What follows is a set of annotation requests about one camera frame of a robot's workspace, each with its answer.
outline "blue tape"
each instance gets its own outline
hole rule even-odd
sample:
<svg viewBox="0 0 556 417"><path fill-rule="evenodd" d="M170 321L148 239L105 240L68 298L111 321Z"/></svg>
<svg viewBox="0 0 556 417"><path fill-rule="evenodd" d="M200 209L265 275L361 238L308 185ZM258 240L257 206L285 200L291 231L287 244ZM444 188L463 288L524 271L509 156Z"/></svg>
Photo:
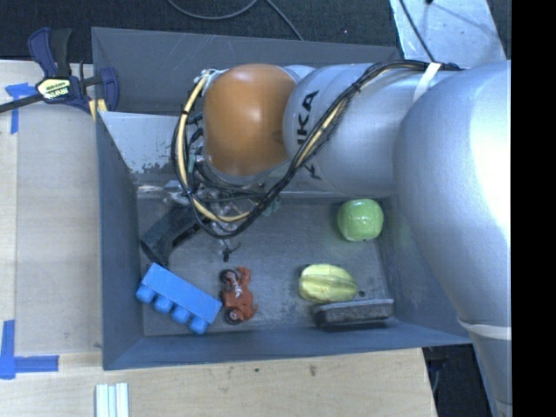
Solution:
<svg viewBox="0 0 556 417"><path fill-rule="evenodd" d="M27 83L17 83L6 87L8 94L16 101L20 97L34 96L36 88ZM11 127L10 133L13 135L19 130L19 111L13 109L11 111Z"/></svg>
<svg viewBox="0 0 556 417"><path fill-rule="evenodd" d="M14 336L16 322L3 323L2 349L0 350L0 379L13 380L17 373L57 372L59 355L39 355L33 357L14 356Z"/></svg>

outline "cable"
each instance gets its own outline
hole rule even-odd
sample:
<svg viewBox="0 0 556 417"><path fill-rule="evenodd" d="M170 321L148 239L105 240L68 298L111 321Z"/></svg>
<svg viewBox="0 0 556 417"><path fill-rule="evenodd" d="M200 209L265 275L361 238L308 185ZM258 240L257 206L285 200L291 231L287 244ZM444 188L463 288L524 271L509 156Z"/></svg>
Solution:
<svg viewBox="0 0 556 417"><path fill-rule="evenodd" d="M283 20L284 22L286 22L286 25L289 26L289 28L295 33L295 35L297 36L297 38L300 39L302 42L304 42L305 39L301 36L301 34L299 33L299 31L295 28L294 24L291 23L291 22L289 21L289 19L286 17L286 15L285 15L281 10L279 10L278 7L277 7L274 3L272 3L271 0L264 0L264 1L267 2L268 5L269 5L273 10L276 11L276 13L282 18L282 20Z"/></svg>
<svg viewBox="0 0 556 417"><path fill-rule="evenodd" d="M227 20L227 19L230 19L230 18L233 18L233 17L237 17L240 14L243 14L247 10L250 10L259 0L252 0L247 6L245 6L241 10L238 10L238 11L232 13L232 14L227 14L225 16L202 16L202 15L199 15L199 14L194 14L193 12L189 12L189 11L185 10L184 8L181 8L176 3L174 3L172 0L166 0L166 1L169 4L171 4L172 7L174 7L175 10L181 12L182 14L185 14L186 16L197 18L199 20L220 21L220 20ZM276 11L276 13L282 18L282 20L288 25L288 27L295 33L297 38L299 38L299 40L302 40L302 41L305 40L301 36L299 31L295 28L295 26L289 21L289 19L286 17L286 15L271 0L264 0L264 1L267 2L268 5L274 11Z"/></svg>
<svg viewBox="0 0 556 417"><path fill-rule="evenodd" d="M230 238L239 235L243 230L249 227L255 219L264 212L275 201L276 197L282 190L288 186L298 169L302 168L305 162L314 156L320 148L327 142L329 137L334 133L336 127L339 125L343 114L348 108L352 98L359 94L375 78L388 72L389 70L407 69L424 72L430 63L417 61L417 60L397 60L386 63L375 63L369 66L365 72L349 87L344 89L342 93L336 97L319 122L311 129L307 140L297 150L294 158L286 171L285 175L279 180L266 194L253 196L256 201L255 205L248 212L244 212L235 216L221 216L214 213L210 207L205 205L194 193L189 186L188 180L193 179L190 177L188 171L188 156L187 142L183 140L185 135L185 128L188 123L189 109L193 106L195 99L201 94L202 85L207 81L209 74L203 73L201 79L190 92L189 99L185 105L185 109L176 125L175 129L175 164L177 166L177 175L184 194L189 198L191 206L193 207L194 215L197 223L207 233L218 239ZM461 70L457 65L451 63L443 63L440 65L440 70ZM237 228L231 231L224 231L223 234L216 233L213 229L207 226L201 215L209 218L214 222L238 223Z"/></svg>
<svg viewBox="0 0 556 417"><path fill-rule="evenodd" d="M178 6L177 4L175 4L172 0L167 0L168 3L170 3L174 9L178 10L179 12L181 12L182 14L185 14L186 16L189 17L193 17L193 18L198 18L199 20L212 20L212 21L217 21L217 20L226 20L229 18L233 18L233 17L237 17L240 14L243 14L244 12L246 12L247 10L250 10L253 5L255 5L255 3L257 3L259 0L251 0L251 2L243 7L242 9L233 12L231 14L227 14L225 16L201 16L199 14L194 14L193 12L189 12L188 10L185 10L184 8L181 8L180 6Z"/></svg>
<svg viewBox="0 0 556 417"><path fill-rule="evenodd" d="M400 0L400 4L401 4L401 8L403 9L403 11L406 13L407 20L409 21L409 24L411 24L411 27L413 28L413 30L415 32L415 35L417 36L417 38L419 39L420 44L423 46L423 49L427 53L427 56L431 59L431 62L436 62L436 59L434 59L433 53L427 47L427 44L423 40L423 37L420 36L420 33L417 30L417 26L415 26L414 20L409 15L409 10L407 10L407 6L406 6L405 2L403 0Z"/></svg>

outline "white cord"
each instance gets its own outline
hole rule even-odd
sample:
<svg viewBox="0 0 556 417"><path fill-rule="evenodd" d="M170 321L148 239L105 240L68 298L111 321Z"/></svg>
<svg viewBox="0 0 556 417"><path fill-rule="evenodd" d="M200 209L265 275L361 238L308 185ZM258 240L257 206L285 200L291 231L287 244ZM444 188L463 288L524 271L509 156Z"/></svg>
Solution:
<svg viewBox="0 0 556 417"><path fill-rule="evenodd" d="M199 20L218 21L218 20L226 20L226 19L229 19L229 18L232 18L232 17L237 17L240 14L243 14L247 10L250 10L255 5L255 3L257 3L259 0L252 0L247 6L245 6L241 10L238 10L238 11L232 13L232 14L227 14L225 16L202 16L202 15L199 15L199 14L194 14L193 12L189 12L189 11L185 10L184 8L181 8L180 6L175 4L172 0L166 0L166 1L168 3L170 3L172 5L172 7L174 7L175 10L181 12L182 14L185 14L186 16L197 18ZM285 14L280 9L278 9L278 7L271 0L264 0L264 1L267 2L268 5L273 10L276 11L276 13L284 20L284 22L286 22L286 24L289 26L289 28L295 33L297 38L299 38L300 40L304 40L303 37L301 36L301 34L299 33L299 31L295 28L295 26L289 21L289 19L285 16Z"/></svg>

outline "toy car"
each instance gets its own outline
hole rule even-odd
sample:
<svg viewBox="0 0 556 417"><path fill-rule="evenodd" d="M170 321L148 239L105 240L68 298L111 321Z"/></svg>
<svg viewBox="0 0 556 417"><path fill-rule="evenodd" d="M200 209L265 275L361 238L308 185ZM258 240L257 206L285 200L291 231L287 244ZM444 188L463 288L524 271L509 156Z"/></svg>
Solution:
<svg viewBox="0 0 556 417"><path fill-rule="evenodd" d="M253 294L248 290L251 271L244 267L238 267L237 272L226 269L220 273L220 279L224 283L220 296L225 307L226 322L239 324L249 320L257 311L257 305L253 304Z"/></svg>

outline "yellow label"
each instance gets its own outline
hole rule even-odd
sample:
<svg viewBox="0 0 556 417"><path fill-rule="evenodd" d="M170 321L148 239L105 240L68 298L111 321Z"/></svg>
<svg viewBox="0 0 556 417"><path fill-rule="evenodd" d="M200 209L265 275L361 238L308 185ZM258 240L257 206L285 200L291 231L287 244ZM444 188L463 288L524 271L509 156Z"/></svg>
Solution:
<svg viewBox="0 0 556 417"><path fill-rule="evenodd" d="M71 82L69 80L59 80L59 79L47 79L41 82L36 89L41 93L45 99L55 99L59 96L65 96L69 94L69 86Z"/></svg>

